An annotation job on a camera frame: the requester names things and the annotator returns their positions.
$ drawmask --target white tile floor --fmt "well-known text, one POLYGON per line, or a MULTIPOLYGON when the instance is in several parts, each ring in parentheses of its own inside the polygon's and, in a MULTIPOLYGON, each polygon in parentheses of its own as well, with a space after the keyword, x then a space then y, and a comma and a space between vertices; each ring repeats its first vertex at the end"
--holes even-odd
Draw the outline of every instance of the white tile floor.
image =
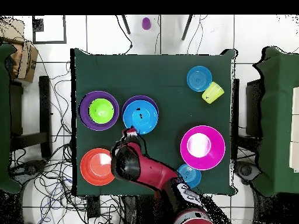
MULTIPOLYGON (((24 21, 25 37, 28 40, 33 39, 32 35, 32 17, 14 16, 14 18, 24 21)), ((44 37, 55 36, 57 27, 50 21, 49 16, 43 16, 47 25, 44 37)), ((185 41, 181 40, 188 15, 162 15, 162 54, 186 54, 189 43, 199 25, 200 15, 193 17, 185 41)), ((121 16, 119 21, 125 30, 121 16)), ((131 30, 129 38, 133 43, 133 48, 129 54, 156 54, 160 52, 158 15, 127 15, 128 25, 131 30), (144 17, 151 19, 152 27, 150 30, 143 30, 141 21, 144 17)), ((287 52, 293 52, 299 47, 299 21, 296 15, 208 15, 202 21, 202 27, 199 27, 192 43, 189 46, 189 54, 195 54, 200 44, 201 35, 203 35, 199 54, 220 54, 224 49, 235 48, 238 50, 236 59, 236 78, 240 79, 239 92, 239 126, 246 126, 246 83, 259 79, 258 72, 252 67, 253 63, 260 60, 262 48, 265 46, 278 46, 287 52)), ((69 61, 69 49, 80 48, 92 54, 120 54, 128 50, 130 42, 126 39, 120 30, 115 16, 66 16, 67 43, 66 44, 39 44, 36 45, 39 53, 45 62, 45 67, 49 77, 67 73, 66 63, 69 61)), ((40 75, 45 75, 45 69, 38 58, 36 73, 32 85, 25 88, 23 95, 23 130, 24 134, 39 131, 39 94, 38 79, 40 75)), ((57 91, 61 93, 68 101, 70 106, 71 82, 70 74, 52 80, 52 84, 57 83, 57 91)), ((53 91, 51 91, 52 102, 57 105, 53 91)), ((62 111, 67 111, 64 121, 71 129, 71 110, 67 110, 67 103, 59 99, 62 111)), ((53 136, 57 134, 60 128, 60 116, 58 111, 52 107, 52 132, 53 136)), ((57 140, 53 143, 53 150, 63 143, 69 142, 69 136, 65 135, 63 130, 58 133, 57 140)), ((27 148, 26 158, 40 157, 39 146, 27 148)), ((62 152, 58 152, 54 159, 62 159, 62 152)), ((225 214, 232 219, 233 224, 251 224, 253 219, 253 195, 249 186, 240 182, 237 176, 233 179, 234 186, 238 193, 231 197, 224 195, 214 195, 215 203, 223 209, 225 214)), ((24 193, 23 206, 25 221, 36 224, 40 216, 40 204, 43 195, 38 192, 31 181, 24 193)), ((59 219, 65 214, 64 209, 53 209, 52 221, 44 224, 57 224, 59 219)), ((75 211, 67 213, 64 217, 64 223, 59 224, 84 224, 75 211)))

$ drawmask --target orange bowl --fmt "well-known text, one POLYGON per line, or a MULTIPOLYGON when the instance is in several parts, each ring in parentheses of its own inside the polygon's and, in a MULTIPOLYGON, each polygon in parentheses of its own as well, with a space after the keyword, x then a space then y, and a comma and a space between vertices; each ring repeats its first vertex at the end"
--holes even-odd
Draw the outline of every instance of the orange bowl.
POLYGON ((101 148, 88 151, 81 160, 80 171, 83 178, 94 186, 109 184, 114 179, 110 152, 101 148))

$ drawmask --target blue plate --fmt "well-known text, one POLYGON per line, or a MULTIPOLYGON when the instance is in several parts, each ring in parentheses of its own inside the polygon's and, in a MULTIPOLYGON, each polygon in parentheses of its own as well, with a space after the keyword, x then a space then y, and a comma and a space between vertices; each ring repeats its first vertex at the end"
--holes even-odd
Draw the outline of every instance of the blue plate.
POLYGON ((201 180, 200 170, 194 169, 187 164, 181 165, 178 172, 190 188, 197 186, 201 180))
POLYGON ((187 74, 188 86, 197 92, 205 91, 212 82, 211 72, 204 66, 193 67, 187 74))

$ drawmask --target yellow cup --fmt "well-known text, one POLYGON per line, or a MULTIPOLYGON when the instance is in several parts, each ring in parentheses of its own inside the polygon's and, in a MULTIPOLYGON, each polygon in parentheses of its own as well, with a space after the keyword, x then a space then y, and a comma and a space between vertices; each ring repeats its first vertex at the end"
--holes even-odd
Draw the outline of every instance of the yellow cup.
POLYGON ((211 82, 210 86, 203 92, 202 98, 208 103, 211 104, 214 100, 219 98, 224 94, 222 87, 217 83, 211 82))

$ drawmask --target green bowl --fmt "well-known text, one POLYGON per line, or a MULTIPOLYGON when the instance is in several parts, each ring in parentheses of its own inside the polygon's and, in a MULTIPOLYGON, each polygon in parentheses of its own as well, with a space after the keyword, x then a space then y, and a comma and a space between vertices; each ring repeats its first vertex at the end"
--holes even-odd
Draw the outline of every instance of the green bowl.
POLYGON ((96 99, 89 105, 89 116, 97 124, 108 123, 113 114, 113 105, 106 99, 96 99))

